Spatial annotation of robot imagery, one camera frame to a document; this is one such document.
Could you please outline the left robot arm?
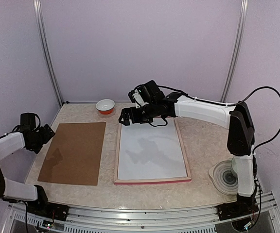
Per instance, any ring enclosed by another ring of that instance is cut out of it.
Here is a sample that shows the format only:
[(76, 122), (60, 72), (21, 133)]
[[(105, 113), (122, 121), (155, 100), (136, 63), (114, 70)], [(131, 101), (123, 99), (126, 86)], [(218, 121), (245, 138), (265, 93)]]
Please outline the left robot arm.
[(22, 113), (20, 123), (9, 133), (0, 136), (0, 200), (23, 202), (30, 212), (38, 211), (42, 216), (52, 212), (53, 206), (48, 201), (44, 188), (8, 177), (6, 162), (21, 150), (38, 154), (54, 135), (55, 132), (48, 124), (41, 125), (36, 113)]

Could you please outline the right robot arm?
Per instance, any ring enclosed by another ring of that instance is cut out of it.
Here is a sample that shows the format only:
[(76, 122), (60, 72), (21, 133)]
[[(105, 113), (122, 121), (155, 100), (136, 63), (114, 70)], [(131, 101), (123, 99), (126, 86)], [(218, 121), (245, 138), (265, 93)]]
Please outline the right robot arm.
[(255, 128), (247, 104), (221, 103), (191, 97), (182, 90), (164, 87), (151, 80), (136, 86), (128, 93), (134, 107), (124, 108), (119, 123), (152, 124), (154, 118), (187, 117), (206, 121), (228, 129), (227, 149), (233, 155), (237, 168), (238, 191), (233, 205), (235, 214), (242, 216), (256, 206), (257, 165), (254, 156)]

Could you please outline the brown cardboard backing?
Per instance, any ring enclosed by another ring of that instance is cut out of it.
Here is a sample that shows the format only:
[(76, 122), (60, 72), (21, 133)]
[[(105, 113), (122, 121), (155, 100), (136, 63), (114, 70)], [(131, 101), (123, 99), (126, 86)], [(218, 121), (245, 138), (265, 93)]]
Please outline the brown cardboard backing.
[(59, 124), (37, 180), (96, 186), (105, 127), (105, 122)]

